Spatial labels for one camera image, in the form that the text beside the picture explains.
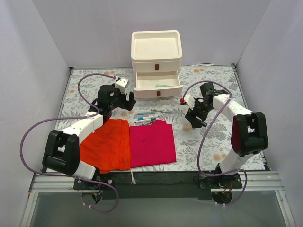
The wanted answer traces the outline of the light blue gel pen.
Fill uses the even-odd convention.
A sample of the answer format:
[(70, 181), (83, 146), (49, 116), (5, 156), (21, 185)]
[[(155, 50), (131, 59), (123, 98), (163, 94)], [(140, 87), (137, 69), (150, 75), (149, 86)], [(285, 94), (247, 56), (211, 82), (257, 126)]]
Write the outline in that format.
[(140, 112), (140, 113), (137, 113), (137, 115), (150, 115), (150, 114), (154, 114), (154, 112)]

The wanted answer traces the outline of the white marker cyan cap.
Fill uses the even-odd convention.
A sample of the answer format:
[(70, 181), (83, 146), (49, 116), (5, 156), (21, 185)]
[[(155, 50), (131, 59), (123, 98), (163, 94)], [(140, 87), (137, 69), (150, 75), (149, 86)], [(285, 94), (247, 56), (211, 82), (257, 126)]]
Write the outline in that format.
[(137, 120), (141, 121), (141, 120), (147, 120), (147, 119), (153, 119), (153, 118), (158, 118), (159, 115), (150, 115), (150, 116), (146, 116), (146, 117), (139, 117)]

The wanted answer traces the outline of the white drawer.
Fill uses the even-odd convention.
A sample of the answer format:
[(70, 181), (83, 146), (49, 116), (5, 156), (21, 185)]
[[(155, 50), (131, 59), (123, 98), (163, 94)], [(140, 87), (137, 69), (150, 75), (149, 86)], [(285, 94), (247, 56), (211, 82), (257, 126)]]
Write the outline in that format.
[(136, 73), (136, 98), (161, 98), (179, 96), (183, 86), (180, 83), (179, 72)]
[(132, 67), (136, 73), (179, 71), (181, 61), (133, 61)]

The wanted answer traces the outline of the mint green highlighter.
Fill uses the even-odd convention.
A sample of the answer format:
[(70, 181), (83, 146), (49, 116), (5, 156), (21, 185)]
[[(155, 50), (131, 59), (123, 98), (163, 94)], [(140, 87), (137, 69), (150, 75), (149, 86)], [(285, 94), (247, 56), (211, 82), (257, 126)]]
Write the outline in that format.
[(156, 84), (155, 87), (160, 88), (160, 87), (173, 87), (173, 86), (172, 85), (164, 85), (164, 84)]

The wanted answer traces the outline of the white top drawer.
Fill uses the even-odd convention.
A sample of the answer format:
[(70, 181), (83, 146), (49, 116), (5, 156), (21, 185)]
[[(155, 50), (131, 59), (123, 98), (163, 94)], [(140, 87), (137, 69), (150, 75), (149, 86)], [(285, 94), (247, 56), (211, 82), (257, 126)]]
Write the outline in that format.
[(132, 67), (136, 73), (179, 71), (181, 61), (133, 61)]

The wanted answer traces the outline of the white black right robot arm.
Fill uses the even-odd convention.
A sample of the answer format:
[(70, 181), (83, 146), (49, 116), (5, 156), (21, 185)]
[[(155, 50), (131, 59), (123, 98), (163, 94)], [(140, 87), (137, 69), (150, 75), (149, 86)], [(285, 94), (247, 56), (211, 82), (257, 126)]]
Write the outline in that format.
[(266, 117), (262, 112), (253, 112), (232, 99), (232, 93), (223, 85), (209, 80), (199, 81), (201, 98), (184, 92), (181, 105), (189, 107), (185, 118), (192, 128), (205, 127), (207, 135), (219, 115), (232, 123), (231, 150), (217, 164), (212, 173), (199, 167), (199, 182), (209, 188), (225, 188), (240, 183), (239, 171), (254, 155), (268, 148)]

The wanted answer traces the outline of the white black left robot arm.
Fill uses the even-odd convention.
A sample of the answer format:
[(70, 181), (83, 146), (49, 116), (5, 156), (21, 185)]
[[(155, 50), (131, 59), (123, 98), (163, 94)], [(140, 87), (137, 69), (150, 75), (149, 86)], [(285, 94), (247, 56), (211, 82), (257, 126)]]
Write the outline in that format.
[(80, 160), (80, 144), (95, 130), (101, 128), (116, 108), (131, 111), (135, 105), (134, 92), (127, 93), (123, 87), (102, 85), (98, 98), (90, 104), (87, 116), (71, 126), (52, 130), (46, 142), (42, 165), (67, 176), (80, 178), (90, 189), (100, 186), (99, 169)]

